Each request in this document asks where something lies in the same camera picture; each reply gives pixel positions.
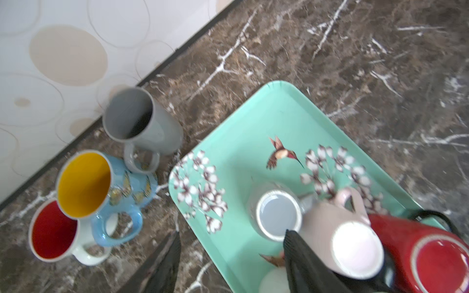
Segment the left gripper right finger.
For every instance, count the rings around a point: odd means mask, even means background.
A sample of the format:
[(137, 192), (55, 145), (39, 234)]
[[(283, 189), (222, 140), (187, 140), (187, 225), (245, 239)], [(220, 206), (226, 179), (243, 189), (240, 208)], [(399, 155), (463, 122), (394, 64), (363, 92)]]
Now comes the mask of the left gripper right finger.
[(286, 232), (283, 251), (289, 290), (292, 293), (350, 292), (296, 231)]

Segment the tall dark grey mug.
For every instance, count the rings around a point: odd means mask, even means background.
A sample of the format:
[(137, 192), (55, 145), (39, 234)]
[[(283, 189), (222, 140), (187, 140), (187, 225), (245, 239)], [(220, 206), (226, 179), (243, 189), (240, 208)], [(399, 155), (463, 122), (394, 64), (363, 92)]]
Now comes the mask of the tall dark grey mug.
[[(111, 98), (102, 121), (107, 135), (124, 145), (124, 163), (134, 173), (149, 175), (155, 172), (160, 157), (176, 152), (183, 144), (181, 124), (140, 87), (117, 92)], [(133, 157), (137, 148), (151, 153), (148, 167), (137, 165)]]

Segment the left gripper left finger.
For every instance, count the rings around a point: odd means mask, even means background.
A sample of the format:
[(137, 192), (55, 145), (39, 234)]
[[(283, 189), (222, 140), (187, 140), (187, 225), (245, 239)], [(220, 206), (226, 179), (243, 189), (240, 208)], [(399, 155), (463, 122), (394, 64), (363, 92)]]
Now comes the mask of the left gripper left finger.
[(177, 282), (181, 240), (169, 233), (142, 266), (119, 289), (120, 293), (172, 293)]

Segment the white mug red inside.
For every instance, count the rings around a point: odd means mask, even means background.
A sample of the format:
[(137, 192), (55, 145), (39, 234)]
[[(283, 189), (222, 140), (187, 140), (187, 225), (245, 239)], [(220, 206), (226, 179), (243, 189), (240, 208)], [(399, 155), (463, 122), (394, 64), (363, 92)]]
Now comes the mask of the white mug red inside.
[(49, 199), (35, 212), (28, 233), (33, 254), (44, 262), (58, 262), (74, 256), (86, 266), (96, 266), (111, 256), (112, 247), (101, 255), (87, 249), (96, 245), (90, 219), (71, 219), (59, 208), (56, 199)]

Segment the blue butterfly mug yellow inside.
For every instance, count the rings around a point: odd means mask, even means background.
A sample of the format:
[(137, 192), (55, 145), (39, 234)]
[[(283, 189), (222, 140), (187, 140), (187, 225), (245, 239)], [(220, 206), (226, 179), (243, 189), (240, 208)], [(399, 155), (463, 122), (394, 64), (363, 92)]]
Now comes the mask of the blue butterfly mug yellow inside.
[[(158, 186), (155, 175), (132, 172), (120, 158), (84, 150), (61, 168), (56, 180), (57, 203), (67, 217), (91, 222), (98, 245), (114, 247), (140, 233), (144, 224), (142, 209), (154, 199)], [(130, 217), (131, 231), (114, 238), (107, 232), (106, 223), (121, 213)]]

